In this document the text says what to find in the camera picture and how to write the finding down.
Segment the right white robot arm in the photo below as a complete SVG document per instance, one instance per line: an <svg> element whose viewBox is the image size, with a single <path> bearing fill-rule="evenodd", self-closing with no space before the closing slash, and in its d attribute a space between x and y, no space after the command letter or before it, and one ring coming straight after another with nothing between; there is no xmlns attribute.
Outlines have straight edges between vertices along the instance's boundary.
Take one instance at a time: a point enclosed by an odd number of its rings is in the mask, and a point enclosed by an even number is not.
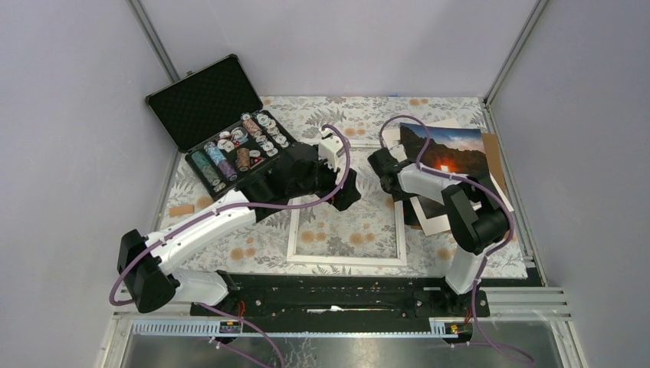
<svg viewBox="0 0 650 368"><path fill-rule="evenodd" d="M487 173L466 176L398 161L387 148L368 158L382 189L398 202L423 196L445 207L457 251L445 275L441 309L458 316L470 305L468 292L478 288L486 258L514 234L514 219Z"/></svg>

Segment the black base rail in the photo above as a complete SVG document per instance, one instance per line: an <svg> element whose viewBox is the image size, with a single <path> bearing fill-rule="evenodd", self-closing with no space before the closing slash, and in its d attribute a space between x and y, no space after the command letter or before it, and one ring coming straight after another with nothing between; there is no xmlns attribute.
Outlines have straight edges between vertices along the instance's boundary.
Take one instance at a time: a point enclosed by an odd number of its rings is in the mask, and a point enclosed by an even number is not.
<svg viewBox="0 0 650 368"><path fill-rule="evenodd" d="M216 309L266 333L420 333L429 319L490 315L483 291L456 296L442 278L230 275L235 289Z"/></svg>

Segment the black poker chip case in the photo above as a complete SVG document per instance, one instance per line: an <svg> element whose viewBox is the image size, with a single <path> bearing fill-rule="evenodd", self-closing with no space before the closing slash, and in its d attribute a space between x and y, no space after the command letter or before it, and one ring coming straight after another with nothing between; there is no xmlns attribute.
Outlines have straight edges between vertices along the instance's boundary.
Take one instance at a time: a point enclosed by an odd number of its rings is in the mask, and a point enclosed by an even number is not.
<svg viewBox="0 0 650 368"><path fill-rule="evenodd" d="M250 203L289 203L274 201L274 161L296 140L264 110L237 55L150 94L146 104L214 200L236 189Z"/></svg>

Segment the floral tablecloth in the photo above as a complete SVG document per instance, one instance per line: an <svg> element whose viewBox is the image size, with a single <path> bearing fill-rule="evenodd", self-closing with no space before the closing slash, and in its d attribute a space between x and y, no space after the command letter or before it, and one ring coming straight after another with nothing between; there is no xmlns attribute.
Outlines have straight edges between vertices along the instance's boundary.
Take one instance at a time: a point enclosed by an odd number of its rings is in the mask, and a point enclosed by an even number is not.
<svg viewBox="0 0 650 368"><path fill-rule="evenodd" d="M328 123L339 128L350 141L378 143L382 124L398 114L408 114L430 124L441 120L456 127L487 128L476 97L266 97L264 106L293 137L303 142L317 138L320 127ZM287 262L290 221L291 212L278 212L257 225L212 241L185 266L197 271L223 269L258 274L441 277L456 252L456 242L449 232L428 236L409 226L405 228L405 267L294 264Z"/></svg>

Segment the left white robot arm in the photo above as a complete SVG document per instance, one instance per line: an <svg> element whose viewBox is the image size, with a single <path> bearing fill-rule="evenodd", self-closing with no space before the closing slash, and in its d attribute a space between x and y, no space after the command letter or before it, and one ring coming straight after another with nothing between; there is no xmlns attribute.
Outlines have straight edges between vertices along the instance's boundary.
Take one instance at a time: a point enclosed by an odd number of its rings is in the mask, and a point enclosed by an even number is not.
<svg viewBox="0 0 650 368"><path fill-rule="evenodd" d="M329 203L343 211L359 200L350 145L329 136L317 145L294 143L271 168L249 176L214 203L165 230L141 235L136 229L120 239L118 278L109 302L134 305L141 314L170 302L203 303L230 314L238 295L215 272L190 271L182 264L210 241L254 225L276 212L301 209L295 198L315 195L307 207Z"/></svg>

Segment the brown cardboard backing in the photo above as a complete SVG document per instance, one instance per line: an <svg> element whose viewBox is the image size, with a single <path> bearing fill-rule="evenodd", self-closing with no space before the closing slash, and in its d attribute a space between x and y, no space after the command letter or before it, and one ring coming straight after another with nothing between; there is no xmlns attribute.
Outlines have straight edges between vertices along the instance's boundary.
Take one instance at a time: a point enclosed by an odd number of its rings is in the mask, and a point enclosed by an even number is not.
<svg viewBox="0 0 650 368"><path fill-rule="evenodd" d="M506 195L506 198L509 199L498 138L493 133L482 133L481 135L491 177L499 190L501 190L502 193Z"/></svg>

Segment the white picture frame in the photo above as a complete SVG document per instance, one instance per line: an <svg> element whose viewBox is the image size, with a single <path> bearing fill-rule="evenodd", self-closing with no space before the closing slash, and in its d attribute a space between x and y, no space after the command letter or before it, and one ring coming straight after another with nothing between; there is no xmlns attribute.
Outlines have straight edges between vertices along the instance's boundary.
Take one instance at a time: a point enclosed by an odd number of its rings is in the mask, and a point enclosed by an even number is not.
<svg viewBox="0 0 650 368"><path fill-rule="evenodd" d="M361 199L343 212L326 203L291 210L287 262L405 267L402 203L384 193L367 161L380 145L363 140L351 140L350 145Z"/></svg>

